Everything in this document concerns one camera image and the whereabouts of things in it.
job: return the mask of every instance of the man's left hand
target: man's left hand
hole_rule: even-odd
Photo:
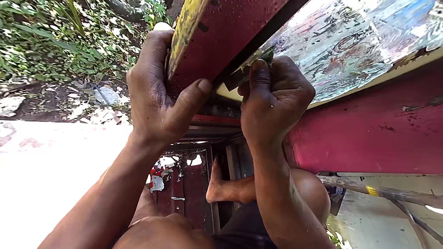
[[[133,140],[154,141],[164,147],[179,140],[192,117],[212,91],[212,84],[199,79],[183,90],[174,103],[164,86],[164,65],[174,31],[151,31],[137,64],[126,75],[131,97]]]

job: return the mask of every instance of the paint scraper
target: paint scraper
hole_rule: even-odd
[[[262,59],[267,62],[269,68],[272,67],[272,59],[274,58],[275,46],[272,45],[266,49],[263,53],[260,53],[260,49],[251,55],[238,69],[228,76],[224,83],[229,91],[236,89],[243,83],[249,82],[249,70],[252,63],[257,59]]]

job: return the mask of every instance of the yellow mark on pole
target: yellow mark on pole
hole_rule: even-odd
[[[370,195],[373,196],[379,196],[377,190],[371,186],[365,186],[366,190],[369,192]]]

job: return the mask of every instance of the green foliage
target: green foliage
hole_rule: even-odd
[[[122,78],[146,33],[167,21],[164,3],[144,0],[144,21],[129,23],[103,0],[0,0],[0,82],[34,78],[62,83]]]

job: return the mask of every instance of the bare foot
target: bare foot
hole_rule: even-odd
[[[220,193],[222,190],[223,180],[222,172],[220,171],[220,167],[218,165],[217,158],[212,163],[212,171],[211,171],[211,180],[209,181],[208,191],[206,192],[206,201],[208,203],[214,203],[219,201]]]

